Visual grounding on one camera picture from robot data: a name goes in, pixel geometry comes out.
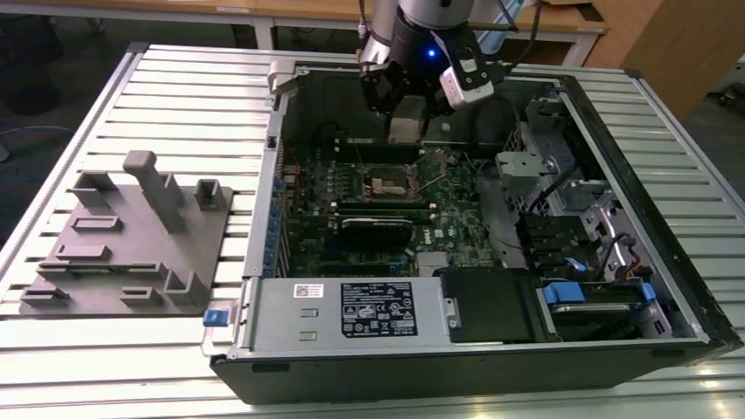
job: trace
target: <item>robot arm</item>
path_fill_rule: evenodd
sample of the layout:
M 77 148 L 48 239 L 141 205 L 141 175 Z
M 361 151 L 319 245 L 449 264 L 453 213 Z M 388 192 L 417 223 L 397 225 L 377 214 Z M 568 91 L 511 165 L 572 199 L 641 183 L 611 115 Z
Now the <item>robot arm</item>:
M 388 117 L 429 119 L 493 95 L 508 72 L 488 65 L 468 27 L 475 0 L 379 0 L 360 55 L 368 107 Z

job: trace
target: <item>cable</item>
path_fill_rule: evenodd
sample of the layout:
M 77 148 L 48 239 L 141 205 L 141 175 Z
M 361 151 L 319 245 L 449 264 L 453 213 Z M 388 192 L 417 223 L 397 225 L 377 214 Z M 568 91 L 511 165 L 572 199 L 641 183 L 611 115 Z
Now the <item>cable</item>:
M 364 27 L 368 27 L 368 18 L 364 15 L 364 0 L 360 0 L 360 19 L 363 20 Z
M 505 242 L 504 240 L 501 240 L 499 237 L 495 236 L 493 238 L 495 238 L 495 240 L 496 240 L 497 242 L 500 242 L 500 243 L 504 244 L 505 246 L 511 247 L 512 249 L 517 249 L 519 251 L 528 251 L 528 249 L 525 249 L 524 247 L 520 247 L 520 246 L 517 246 L 517 245 L 515 245 L 515 244 L 509 244 L 508 242 Z
M 633 274 L 633 272 L 640 268 L 641 266 L 641 256 L 640 254 L 633 251 L 633 246 L 629 245 L 627 247 L 627 250 L 629 251 L 629 254 L 633 256 L 633 263 L 631 264 L 631 266 L 624 270 L 624 272 L 621 273 L 621 278 L 629 280 L 631 279 L 631 275 Z
M 567 182 L 569 176 L 575 173 L 576 170 L 577 170 L 577 162 L 575 161 L 575 163 L 572 163 L 572 166 L 569 166 L 569 168 L 564 172 L 561 172 L 555 182 L 539 194 L 539 196 L 528 206 L 528 212 L 533 212 L 533 209 L 539 206 L 540 202 L 544 199 L 547 199 L 548 196 L 551 196 L 551 194 L 553 194 L 555 190 L 557 190 L 557 188 L 564 184 L 564 182 Z
M 613 253 L 613 247 L 616 246 L 619 241 L 625 237 L 629 237 L 628 233 L 619 233 L 616 236 L 613 236 L 611 242 L 608 243 L 608 249 L 605 249 L 605 253 L 603 254 L 601 263 L 597 265 L 597 273 L 595 275 L 595 280 L 596 281 L 600 281 L 603 279 L 603 276 L 605 274 L 605 265 L 608 264 L 608 261 L 611 260 L 611 254 Z
M 544 9 L 544 0 L 539 0 L 539 5 L 536 6 L 536 16 L 533 16 L 533 27 L 531 28 L 531 37 L 528 41 L 528 45 L 523 50 L 523 53 L 519 55 L 516 59 L 512 60 L 509 64 L 505 65 L 507 74 L 511 74 L 512 69 L 520 65 L 531 51 L 533 50 L 533 44 L 536 44 L 536 37 L 539 36 L 539 26 L 540 26 L 540 13 Z
M 360 35 L 360 43 L 367 43 L 369 37 L 371 26 L 368 25 L 368 18 L 364 15 L 364 0 L 360 0 L 360 24 L 357 25 L 357 34 Z
M 505 96 L 501 96 L 500 94 L 493 94 L 489 98 L 487 98 L 487 100 L 483 100 L 479 104 L 476 104 L 473 110 L 471 111 L 471 113 L 468 114 L 469 116 L 469 125 L 471 125 L 471 139 L 469 142 L 473 145 L 479 144 L 477 141 L 477 135 L 476 135 L 476 131 L 477 131 L 477 126 L 476 126 L 476 122 L 479 121 L 479 118 L 481 117 L 481 113 L 484 111 L 484 109 L 487 108 L 487 103 L 489 103 L 491 101 L 503 101 L 507 102 L 508 105 L 511 105 L 511 110 L 512 110 L 512 116 L 515 116 L 515 127 L 517 130 L 517 134 L 520 135 L 519 138 L 523 139 L 523 133 L 521 133 L 521 128 L 520 128 L 520 123 L 523 122 L 523 118 L 520 117 L 520 110 L 515 105 L 515 102 L 512 102 L 512 100 L 509 100 Z
M 501 15 L 508 19 L 508 24 L 511 24 L 511 27 L 513 30 L 517 30 L 517 25 L 515 24 L 515 19 L 512 18 L 511 12 L 508 11 L 508 8 L 504 7 L 504 3 L 501 2 L 501 0 L 497 0 L 497 4 L 500 5 L 500 9 L 501 9 Z
M 525 249 L 524 247 L 517 246 L 516 244 L 509 244 L 508 242 L 501 240 L 495 234 L 492 234 L 492 227 L 489 226 L 489 224 L 484 225 L 484 229 L 489 233 L 489 237 L 493 237 L 495 240 L 497 242 L 500 242 L 501 244 L 504 244 L 505 246 L 511 247 L 512 249 L 517 249 L 519 251 L 529 251 L 528 249 Z

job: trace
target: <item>white label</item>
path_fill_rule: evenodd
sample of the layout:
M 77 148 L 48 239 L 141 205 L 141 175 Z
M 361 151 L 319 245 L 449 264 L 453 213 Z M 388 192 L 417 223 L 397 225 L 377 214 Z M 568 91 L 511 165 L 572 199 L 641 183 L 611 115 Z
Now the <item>white label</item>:
M 323 299 L 324 298 L 324 285 L 323 284 L 295 284 L 295 292 L 292 293 L 296 299 Z
M 217 11 L 227 11 L 229 13 L 251 13 L 251 11 L 243 7 L 216 7 Z

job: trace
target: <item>black cable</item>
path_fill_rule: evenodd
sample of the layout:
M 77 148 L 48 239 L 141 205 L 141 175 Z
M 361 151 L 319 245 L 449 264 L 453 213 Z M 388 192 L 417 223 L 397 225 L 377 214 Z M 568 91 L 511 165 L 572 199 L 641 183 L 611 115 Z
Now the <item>black cable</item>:
M 501 2 L 501 0 L 497 0 L 497 4 L 500 5 L 501 15 L 508 19 L 508 24 L 511 24 L 512 29 L 517 30 L 515 19 L 512 18 L 511 13 L 508 12 L 508 8 L 504 7 L 504 3 Z
M 627 275 L 629 273 L 632 273 L 633 271 L 636 271 L 640 266 L 641 266 L 641 256 L 640 254 L 633 250 L 633 244 L 631 244 L 629 246 L 627 246 L 627 251 L 629 252 L 629 254 L 633 257 L 633 262 L 629 264 L 629 266 L 625 266 L 623 271 L 619 273 L 619 278 L 625 279 Z
M 616 236 L 613 236 L 613 239 L 608 243 L 608 249 L 605 249 L 605 253 L 603 255 L 601 263 L 597 265 L 597 273 L 595 274 L 595 280 L 596 281 L 600 281 L 603 279 L 603 276 L 605 274 L 605 265 L 608 264 L 608 261 L 611 260 L 611 255 L 613 253 L 613 247 L 616 246 L 619 241 L 625 237 L 629 237 L 628 233 L 619 233 Z
M 524 247 L 516 246 L 515 244 L 509 244 L 508 242 L 505 242 L 504 240 L 501 240 L 499 237 L 495 236 L 495 239 L 497 240 L 497 242 L 500 242 L 501 244 L 504 244 L 505 246 L 511 247 L 512 249 L 517 249 L 519 251 L 528 251 L 528 249 L 525 249 Z
M 567 168 L 567 170 L 561 172 L 555 182 L 539 194 L 536 200 L 528 206 L 528 212 L 533 212 L 533 209 L 536 208 L 536 206 L 539 206 L 540 202 L 544 199 L 547 199 L 551 194 L 553 194 L 555 190 L 557 190 L 557 188 L 564 184 L 564 182 L 567 182 L 569 176 L 575 173 L 576 170 L 577 170 L 577 162 L 572 163 L 572 166 L 569 166 L 569 168 Z
M 521 117 L 520 117 L 520 110 L 519 108 L 515 106 L 515 102 L 512 102 L 512 100 L 509 100 L 507 97 L 499 95 L 499 94 L 493 94 L 487 100 L 483 100 L 472 109 L 471 113 L 469 113 L 469 125 L 471 125 L 471 139 L 469 142 L 473 145 L 479 144 L 477 141 L 477 135 L 476 135 L 476 131 L 477 131 L 477 124 L 476 122 L 479 121 L 479 118 L 481 117 L 481 113 L 483 110 L 487 108 L 487 104 L 491 101 L 503 101 L 507 102 L 508 105 L 511 105 L 511 110 L 512 110 L 512 115 L 515 116 L 515 127 L 517 129 L 517 134 L 519 134 L 519 138 L 521 139 L 521 133 L 520 133 L 520 123 L 523 121 Z
M 511 74 L 512 69 L 520 65 L 520 63 L 523 62 L 523 60 L 533 50 L 533 44 L 536 44 L 536 37 L 539 36 L 540 13 L 543 9 L 544 9 L 544 0 L 539 0 L 539 5 L 536 6 L 536 16 L 533 17 L 533 27 L 531 28 L 531 37 L 528 41 L 528 46 L 523 50 L 523 53 L 519 55 L 519 57 L 513 59 L 509 64 L 505 65 L 507 74 Z

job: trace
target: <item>motherboard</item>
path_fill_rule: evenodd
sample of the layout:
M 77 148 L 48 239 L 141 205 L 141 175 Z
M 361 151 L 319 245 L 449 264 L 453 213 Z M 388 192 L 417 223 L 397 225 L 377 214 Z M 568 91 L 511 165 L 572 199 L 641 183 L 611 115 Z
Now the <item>motherboard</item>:
M 347 149 L 303 154 L 289 146 L 289 276 L 416 277 L 449 265 L 493 266 L 475 184 L 485 162 L 444 147 L 403 148 L 396 159 Z M 412 162 L 385 162 L 405 155 Z

